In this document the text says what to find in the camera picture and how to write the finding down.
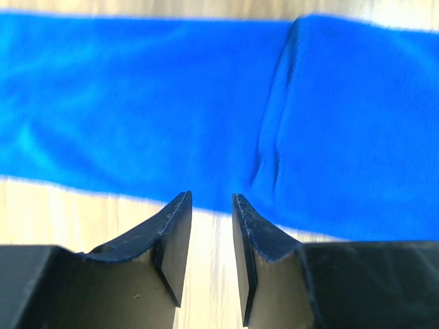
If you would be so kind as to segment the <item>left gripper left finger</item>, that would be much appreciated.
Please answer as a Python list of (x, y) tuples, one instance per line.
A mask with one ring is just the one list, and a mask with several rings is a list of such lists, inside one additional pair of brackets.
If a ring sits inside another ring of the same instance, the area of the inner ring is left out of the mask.
[(182, 304), (192, 220), (192, 193), (181, 192), (158, 213), (122, 235), (93, 248), (87, 258), (122, 263), (150, 253), (172, 302)]

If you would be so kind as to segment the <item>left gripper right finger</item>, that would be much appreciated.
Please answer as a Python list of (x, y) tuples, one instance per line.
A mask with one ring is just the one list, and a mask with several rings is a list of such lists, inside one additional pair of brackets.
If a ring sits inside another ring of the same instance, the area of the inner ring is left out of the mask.
[(237, 266), (242, 324), (250, 323), (259, 279), (256, 255), (266, 262), (278, 262), (294, 253), (301, 242), (262, 217), (242, 194), (232, 196), (233, 243)]

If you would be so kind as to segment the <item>blue towel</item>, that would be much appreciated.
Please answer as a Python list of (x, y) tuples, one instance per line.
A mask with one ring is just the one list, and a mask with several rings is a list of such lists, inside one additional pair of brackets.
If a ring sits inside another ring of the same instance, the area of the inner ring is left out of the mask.
[(438, 238), (438, 34), (1, 15), (1, 173), (360, 241)]

